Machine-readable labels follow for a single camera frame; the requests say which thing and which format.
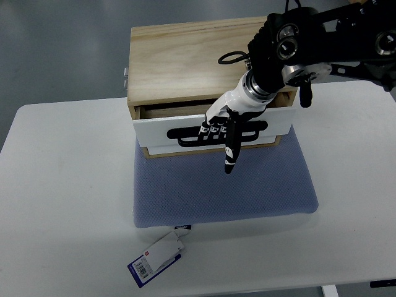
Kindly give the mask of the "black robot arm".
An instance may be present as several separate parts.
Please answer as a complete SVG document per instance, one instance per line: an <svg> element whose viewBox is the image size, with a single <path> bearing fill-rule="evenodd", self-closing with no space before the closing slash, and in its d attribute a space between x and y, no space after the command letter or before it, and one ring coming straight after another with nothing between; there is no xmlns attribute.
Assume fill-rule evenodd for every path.
<svg viewBox="0 0 396 297"><path fill-rule="evenodd" d="M248 51L258 88L299 87L303 108L312 104L316 73L368 80L389 92L395 87L395 1L269 14Z"/></svg>

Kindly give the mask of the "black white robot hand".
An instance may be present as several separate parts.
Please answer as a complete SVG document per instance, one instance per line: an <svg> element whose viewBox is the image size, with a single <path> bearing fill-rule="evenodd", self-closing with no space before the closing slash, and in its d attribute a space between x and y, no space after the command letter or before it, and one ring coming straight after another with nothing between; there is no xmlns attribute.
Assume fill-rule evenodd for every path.
<svg viewBox="0 0 396 297"><path fill-rule="evenodd" d="M261 89L253 71L247 71L234 90L225 92L206 111L198 139L210 139L225 129L225 173L230 174L241 150L243 124L260 116L276 93Z"/></svg>

